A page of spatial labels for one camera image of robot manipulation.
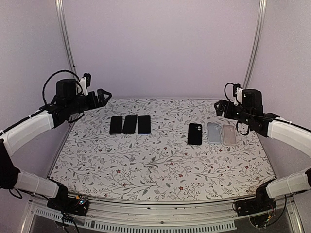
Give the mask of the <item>beige phone case with ring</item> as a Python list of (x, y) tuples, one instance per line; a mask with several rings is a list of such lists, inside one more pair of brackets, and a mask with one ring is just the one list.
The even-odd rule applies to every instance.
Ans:
[(226, 145), (235, 145), (237, 143), (235, 128), (232, 125), (223, 125), (223, 139)]

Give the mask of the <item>black phone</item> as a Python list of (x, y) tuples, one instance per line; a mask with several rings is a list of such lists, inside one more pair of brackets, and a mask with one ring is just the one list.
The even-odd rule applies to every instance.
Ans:
[(113, 116), (110, 120), (109, 134), (116, 135), (122, 133), (122, 116)]
[(122, 133), (134, 134), (136, 132), (137, 119), (137, 115), (127, 115), (124, 120)]
[(143, 115), (138, 117), (138, 134), (151, 133), (151, 117), (150, 115)]

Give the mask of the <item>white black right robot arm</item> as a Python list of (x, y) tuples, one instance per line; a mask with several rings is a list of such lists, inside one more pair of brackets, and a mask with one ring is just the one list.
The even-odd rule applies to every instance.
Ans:
[[(249, 132), (255, 131), (266, 138), (278, 140), (310, 156), (311, 131), (286, 121), (279, 115), (264, 113), (262, 93), (259, 90), (242, 89), (237, 83), (233, 85), (233, 97), (234, 100), (226, 97), (214, 104), (217, 116), (235, 120), (238, 124), (245, 124)], [(270, 199), (288, 194), (295, 195), (310, 188), (310, 169), (292, 173), (258, 187), (251, 207), (256, 212), (261, 212), (270, 204)]]

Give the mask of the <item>black phone case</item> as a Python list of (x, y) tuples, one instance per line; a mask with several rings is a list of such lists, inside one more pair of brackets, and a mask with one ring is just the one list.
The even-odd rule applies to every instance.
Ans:
[(202, 125), (197, 123), (190, 123), (188, 127), (187, 143), (189, 145), (202, 144)]

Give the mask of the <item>aluminium frame post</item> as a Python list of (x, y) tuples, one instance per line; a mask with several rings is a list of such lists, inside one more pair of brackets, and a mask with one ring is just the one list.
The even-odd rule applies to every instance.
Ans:
[(259, 1), (259, 10), (258, 10), (258, 16), (257, 16), (257, 22), (256, 22), (256, 28), (255, 28), (255, 34), (253, 39), (253, 45), (250, 53), (250, 58), (248, 61), (245, 78), (242, 84), (243, 89), (247, 89), (250, 85), (253, 70), (256, 63), (257, 54), (259, 51), (259, 45), (261, 40), (261, 35), (264, 27), (264, 21), (265, 21), (265, 14), (266, 14), (266, 7), (267, 7), (267, 0), (260, 0)]
[(60, 27), (60, 32), (62, 36), (62, 41), (64, 44), (65, 54), (69, 66), (69, 70), (73, 73), (71, 76), (76, 80), (76, 84), (79, 84), (79, 77), (77, 76), (76, 66), (72, 54), (72, 49), (69, 41), (69, 33), (66, 24), (65, 11), (62, 0), (55, 1), (56, 13), (58, 18), (58, 23)]

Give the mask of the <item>front aluminium rail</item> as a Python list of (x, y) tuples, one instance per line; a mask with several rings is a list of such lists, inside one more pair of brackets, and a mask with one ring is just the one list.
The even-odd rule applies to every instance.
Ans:
[(301, 214), (291, 195), (275, 199), (272, 224), (256, 228), (251, 220), (269, 214), (238, 216), (226, 199), (150, 201), (82, 195), (89, 199), (86, 216), (64, 214), (47, 207), (41, 196), (29, 198), (19, 232), (21, 233), (305, 233)]

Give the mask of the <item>right aluminium frame post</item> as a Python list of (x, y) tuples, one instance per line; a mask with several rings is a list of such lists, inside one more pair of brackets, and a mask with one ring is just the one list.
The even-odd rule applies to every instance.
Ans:
[(256, 63), (257, 54), (259, 51), (259, 45), (261, 40), (261, 35), (264, 27), (264, 21), (265, 21), (265, 14), (266, 14), (266, 7), (267, 7), (267, 0), (260, 0), (259, 1), (259, 10), (258, 10), (258, 16), (257, 16), (257, 22), (256, 22), (256, 28), (255, 28), (255, 34), (253, 39), (253, 45), (250, 53), (250, 58), (248, 61), (245, 78), (242, 84), (243, 89), (247, 89), (250, 85), (253, 70)]

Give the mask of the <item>left aluminium frame post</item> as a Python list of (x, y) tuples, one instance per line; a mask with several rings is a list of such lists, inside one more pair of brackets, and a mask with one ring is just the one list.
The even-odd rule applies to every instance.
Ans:
[(76, 66), (72, 54), (72, 49), (69, 41), (69, 33), (66, 24), (65, 11), (62, 0), (55, 1), (56, 13), (58, 18), (58, 23), (60, 27), (60, 32), (62, 36), (62, 41), (64, 44), (65, 54), (69, 66), (69, 70), (73, 73), (71, 76), (76, 80), (76, 84), (79, 84), (79, 77), (77, 76)]

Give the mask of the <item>light blue phone case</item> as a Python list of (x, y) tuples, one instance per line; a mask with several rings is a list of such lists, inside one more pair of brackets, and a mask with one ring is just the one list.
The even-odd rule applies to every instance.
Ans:
[(208, 123), (207, 124), (207, 138), (211, 144), (221, 144), (222, 136), (220, 125), (217, 123)]

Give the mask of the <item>right arm base with board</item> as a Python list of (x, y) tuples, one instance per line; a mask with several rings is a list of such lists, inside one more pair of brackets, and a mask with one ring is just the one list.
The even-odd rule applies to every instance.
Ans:
[(238, 216), (247, 216), (258, 214), (265, 211), (271, 211), (269, 214), (255, 217), (251, 223), (256, 228), (264, 228), (272, 224), (272, 218), (276, 211), (276, 202), (266, 194), (256, 194), (254, 198), (237, 198), (232, 203), (232, 209)]

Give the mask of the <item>left arm base with board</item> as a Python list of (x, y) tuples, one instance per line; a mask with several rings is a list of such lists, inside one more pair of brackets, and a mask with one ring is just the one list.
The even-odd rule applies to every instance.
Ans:
[(64, 195), (56, 198), (50, 198), (48, 200), (47, 207), (66, 212), (68, 214), (86, 216), (89, 209), (89, 199), (88, 197), (82, 195), (75, 197)]

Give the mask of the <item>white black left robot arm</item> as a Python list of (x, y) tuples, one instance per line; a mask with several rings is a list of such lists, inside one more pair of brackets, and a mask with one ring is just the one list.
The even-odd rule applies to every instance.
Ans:
[(18, 189), (33, 194), (52, 198), (54, 204), (62, 211), (72, 207), (72, 200), (67, 196), (65, 186), (47, 178), (21, 171), (15, 167), (11, 158), (24, 145), (39, 135), (55, 129), (65, 122), (74, 123), (73, 115), (107, 105), (112, 94), (103, 89), (88, 91), (91, 75), (85, 73), (78, 77), (72, 71), (66, 71), (73, 78), (61, 79), (56, 82), (55, 95), (51, 102), (33, 114), (0, 132), (0, 186), (2, 189)]

